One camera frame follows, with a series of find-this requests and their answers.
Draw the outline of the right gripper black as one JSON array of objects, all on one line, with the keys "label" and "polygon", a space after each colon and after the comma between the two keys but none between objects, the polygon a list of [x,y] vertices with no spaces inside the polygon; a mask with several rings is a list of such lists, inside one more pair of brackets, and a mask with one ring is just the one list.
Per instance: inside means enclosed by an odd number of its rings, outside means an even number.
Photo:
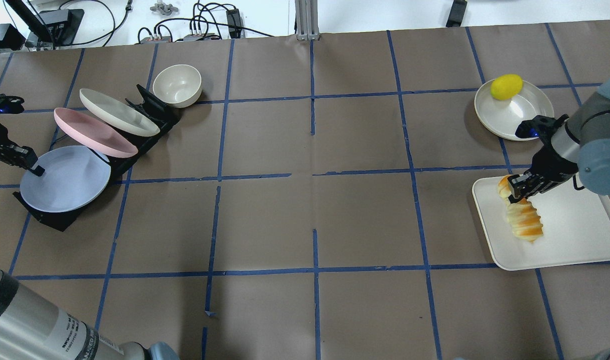
[{"label": "right gripper black", "polygon": [[578,114],[559,118],[538,115],[522,121],[515,135],[520,138],[538,135],[543,146],[533,155],[527,171],[510,176],[511,204],[550,191],[578,173],[581,122]]}]

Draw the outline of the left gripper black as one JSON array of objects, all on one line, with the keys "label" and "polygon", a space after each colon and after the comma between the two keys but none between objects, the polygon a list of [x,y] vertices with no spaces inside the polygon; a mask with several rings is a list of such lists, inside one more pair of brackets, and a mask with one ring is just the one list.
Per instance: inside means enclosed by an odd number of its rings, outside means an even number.
[{"label": "left gripper black", "polygon": [[[0,95],[1,114],[21,114],[24,112],[24,98],[12,95]],[[45,169],[35,165],[38,157],[29,146],[19,146],[8,138],[8,129],[0,123],[0,161],[9,166],[29,168],[29,172],[41,177]]]}]

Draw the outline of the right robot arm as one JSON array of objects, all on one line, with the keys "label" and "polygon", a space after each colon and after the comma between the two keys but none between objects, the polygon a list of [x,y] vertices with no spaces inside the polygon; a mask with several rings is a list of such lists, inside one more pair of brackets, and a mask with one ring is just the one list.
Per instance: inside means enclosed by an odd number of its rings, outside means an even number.
[{"label": "right robot arm", "polygon": [[515,128],[542,141],[523,173],[480,178],[472,198],[506,271],[610,261],[610,78],[572,116]]}]

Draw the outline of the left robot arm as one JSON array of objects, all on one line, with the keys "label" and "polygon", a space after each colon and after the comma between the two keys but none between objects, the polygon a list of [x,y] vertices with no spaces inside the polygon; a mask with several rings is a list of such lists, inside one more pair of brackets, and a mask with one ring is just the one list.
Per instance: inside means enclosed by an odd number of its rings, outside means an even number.
[{"label": "left robot arm", "polygon": [[[0,95],[0,114],[23,112],[19,96]],[[80,112],[55,109],[67,135],[88,139],[37,156],[33,148],[8,139],[0,123],[0,161],[21,167],[19,198],[29,208],[49,214],[80,210],[104,191],[113,166],[110,158],[130,159],[137,148],[113,128]],[[149,348],[138,342],[115,344],[0,269],[0,360],[176,360],[164,342]]]}]

